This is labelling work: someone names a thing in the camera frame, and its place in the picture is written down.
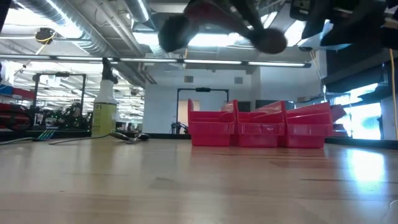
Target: black machine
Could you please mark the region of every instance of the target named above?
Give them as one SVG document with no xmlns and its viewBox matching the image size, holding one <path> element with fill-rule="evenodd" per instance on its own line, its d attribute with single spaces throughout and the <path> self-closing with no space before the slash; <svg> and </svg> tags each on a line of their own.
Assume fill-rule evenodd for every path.
<svg viewBox="0 0 398 224">
<path fill-rule="evenodd" d="M 302 39 L 322 32 L 329 19 L 333 28 L 322 37 L 321 46 L 377 42 L 398 49 L 398 14 L 385 13 L 397 5 L 398 0 L 292 0 L 290 16 L 307 22 Z"/>
<path fill-rule="evenodd" d="M 237 32 L 249 39 L 260 52 L 267 54 L 280 53 L 287 46 L 283 32 L 263 28 L 254 0 L 190 0 L 182 15 L 172 16 L 164 23 L 159 32 L 159 44 L 167 52 L 186 47 L 203 24 L 214 24 Z"/>
<path fill-rule="evenodd" d="M 186 47 L 203 24 L 216 24 L 249 39 L 260 52 L 277 54 L 286 47 L 279 30 L 263 29 L 254 0 L 191 0 L 182 15 L 170 17 L 159 32 L 159 43 L 168 52 Z M 302 39 L 319 34 L 327 19 L 333 28 L 321 46 L 377 42 L 398 49 L 398 12 L 386 8 L 398 0 L 291 0 L 290 16 L 306 21 Z M 235 7 L 240 17 L 231 10 Z M 247 21 L 253 29 L 248 29 Z"/>
<path fill-rule="evenodd" d="M 172 134 L 180 134 L 181 128 L 184 129 L 185 134 L 189 134 L 188 126 L 181 122 L 172 123 Z"/>
</svg>

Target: black tool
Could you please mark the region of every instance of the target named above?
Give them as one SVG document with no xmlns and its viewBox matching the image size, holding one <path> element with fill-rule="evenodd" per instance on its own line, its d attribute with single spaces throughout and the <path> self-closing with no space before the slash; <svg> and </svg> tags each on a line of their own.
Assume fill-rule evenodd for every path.
<svg viewBox="0 0 398 224">
<path fill-rule="evenodd" d="M 141 141 L 147 141 L 149 140 L 149 135 L 147 134 L 143 134 L 143 133 L 139 133 L 136 134 L 135 138 L 129 138 L 126 135 L 122 134 L 122 133 L 111 133 L 109 134 L 110 136 L 123 140 L 126 142 L 126 144 L 135 144 L 137 142 L 137 140 L 141 140 Z"/>
</svg>

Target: black metal frame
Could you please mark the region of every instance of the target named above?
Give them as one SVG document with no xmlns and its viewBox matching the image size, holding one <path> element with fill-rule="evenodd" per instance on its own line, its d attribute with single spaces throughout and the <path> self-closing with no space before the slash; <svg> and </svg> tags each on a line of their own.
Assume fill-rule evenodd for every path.
<svg viewBox="0 0 398 224">
<path fill-rule="evenodd" d="M 177 115 L 175 116 L 175 122 L 177 123 L 178 122 L 178 102 L 179 102 L 179 100 L 180 100 L 180 91 L 182 91 L 182 90 L 193 90 L 193 91 L 197 91 L 199 88 L 178 88 L 177 89 L 177 109 L 176 109 L 176 111 L 177 111 Z M 228 102 L 229 101 L 229 90 L 224 90 L 224 89 L 212 89 L 212 88 L 210 88 L 210 91 L 209 92 L 211 92 L 211 91 L 224 91 L 224 92 L 226 92 L 226 101 Z"/>
<path fill-rule="evenodd" d="M 32 106 L 33 108 L 36 108 L 37 104 L 37 93 L 39 91 L 39 82 L 40 82 L 40 77 L 42 75 L 55 75 L 56 77 L 69 77 L 69 76 L 82 76 L 83 77 L 83 86 L 81 87 L 81 99 L 80 99 L 80 117 L 83 117 L 83 103 L 84 103 L 84 98 L 85 98 L 85 91 L 86 91 L 86 80 L 87 80 L 87 74 L 70 74 L 70 73 L 36 73 L 36 78 L 35 78 L 35 93 L 34 93 L 34 98 L 33 98 L 33 103 Z M 82 125 L 82 120 L 80 120 L 79 127 L 81 128 Z"/>
</svg>

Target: ceiling light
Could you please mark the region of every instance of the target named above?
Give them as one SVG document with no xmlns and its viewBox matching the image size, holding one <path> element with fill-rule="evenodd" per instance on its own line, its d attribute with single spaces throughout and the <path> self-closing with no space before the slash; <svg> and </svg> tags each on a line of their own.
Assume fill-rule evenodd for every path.
<svg viewBox="0 0 398 224">
<path fill-rule="evenodd" d="M 222 47 L 235 44 L 235 40 L 226 34 L 197 34 L 189 42 L 194 47 Z"/>
<path fill-rule="evenodd" d="M 278 15 L 278 12 L 272 12 L 269 15 L 263 16 L 265 18 L 263 18 L 263 17 L 261 18 L 261 22 L 264 24 L 265 29 L 268 28 L 272 24 L 276 15 Z"/>
<path fill-rule="evenodd" d="M 287 63 L 287 62 L 249 62 L 249 65 L 273 66 L 273 67 L 305 67 L 305 63 Z"/>
<path fill-rule="evenodd" d="M 209 63 L 209 64 L 222 64 L 222 65 L 241 65 L 239 61 L 226 61 L 226 60 L 196 60 L 196 59 L 185 59 L 187 63 Z"/>
<path fill-rule="evenodd" d="M 155 63 L 177 63 L 177 59 L 166 58 L 121 58 L 121 62 L 155 62 Z"/>
<path fill-rule="evenodd" d="M 102 58 L 100 57 L 76 57 L 76 56 L 58 56 L 59 60 L 72 60 L 72 61 L 99 61 L 102 62 Z"/>
<path fill-rule="evenodd" d="M 4 55 L 0 54 L 0 58 L 7 58 L 8 60 L 50 60 L 49 56 L 42 55 Z"/>
<path fill-rule="evenodd" d="M 287 46 L 293 47 L 300 40 L 302 32 L 305 28 L 305 22 L 303 21 L 295 21 L 285 32 L 285 37 L 287 39 Z"/>
<path fill-rule="evenodd" d="M 155 33 L 145 34 L 134 32 L 133 34 L 140 44 L 159 45 L 159 40 Z M 197 34 L 188 45 L 194 47 L 222 47 L 233 45 L 239 39 L 241 37 L 237 39 L 235 35 Z"/>
</svg>

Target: wire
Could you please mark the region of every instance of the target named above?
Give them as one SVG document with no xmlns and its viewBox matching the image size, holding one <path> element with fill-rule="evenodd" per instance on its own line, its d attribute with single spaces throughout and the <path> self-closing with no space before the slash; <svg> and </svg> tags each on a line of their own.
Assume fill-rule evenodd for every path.
<svg viewBox="0 0 398 224">
<path fill-rule="evenodd" d="M 57 32 L 54 32 L 53 35 L 52 35 L 51 37 L 46 38 L 46 39 L 43 39 L 43 40 L 40 40 L 40 39 L 37 39 L 37 38 L 35 38 L 35 39 L 36 39 L 37 41 L 39 41 L 39 42 L 45 42 L 45 45 L 47 45 L 48 42 L 49 42 L 51 39 L 53 39 L 53 38 L 55 37 L 55 34 L 57 34 Z"/>
<path fill-rule="evenodd" d="M 55 34 L 57 34 L 56 32 L 54 32 L 54 34 L 50 37 L 50 38 L 47 38 L 46 39 L 46 43 L 43 45 L 43 46 L 41 46 L 37 51 L 36 51 L 36 53 L 35 53 L 35 55 L 38 55 L 39 53 L 41 53 L 41 51 L 44 49 L 44 47 L 49 43 L 49 41 L 53 38 L 53 37 L 55 37 Z M 15 75 L 17 75 L 19 72 L 23 72 L 23 70 L 25 70 L 25 68 L 26 68 L 26 66 L 28 66 L 28 64 L 30 64 L 31 63 L 31 60 L 29 60 L 28 62 L 26 62 L 23 66 L 22 66 L 22 68 L 20 69 L 20 70 L 18 70 L 18 71 L 16 71 L 12 76 L 14 77 Z M 6 83 L 6 82 L 8 82 L 10 80 L 10 77 L 8 77 L 7 78 L 7 80 L 6 81 L 4 81 L 4 83 Z M 6 88 L 7 86 L 6 85 L 4 85 L 3 87 L 1 87 L 0 88 L 0 90 L 2 90 L 2 89 L 4 89 L 4 88 Z"/>
<path fill-rule="evenodd" d="M 391 79 L 392 79 L 392 103 L 394 105 L 394 122 L 396 126 L 396 139 L 398 140 L 398 122 L 397 122 L 397 99 L 396 99 L 396 70 L 394 65 L 394 55 L 392 49 L 390 51 L 391 59 Z"/>
<path fill-rule="evenodd" d="M 100 138 L 105 138 L 106 136 L 109 136 L 109 134 L 106 134 L 104 136 L 98 136 L 98 137 L 89 137 L 89 138 L 80 138 L 80 139 L 69 139 L 69 140 L 64 140 L 64 141 L 57 141 L 57 142 L 51 142 L 49 145 L 56 145 L 56 144 L 61 144 L 65 142 L 73 142 L 73 141 L 83 141 L 83 140 L 90 140 L 90 139 L 100 139 Z"/>
<path fill-rule="evenodd" d="M 313 50 L 310 51 L 310 55 L 311 55 L 311 58 L 312 58 L 312 60 L 313 60 L 313 62 L 315 64 L 315 66 L 317 67 L 317 75 L 318 75 L 318 78 L 319 78 L 319 80 L 320 80 L 320 82 L 322 84 L 322 91 L 323 91 L 324 88 L 326 89 L 326 85 L 325 85 L 325 82 L 322 79 L 322 72 L 320 70 L 319 61 L 316 60 L 315 52 Z"/>
</svg>

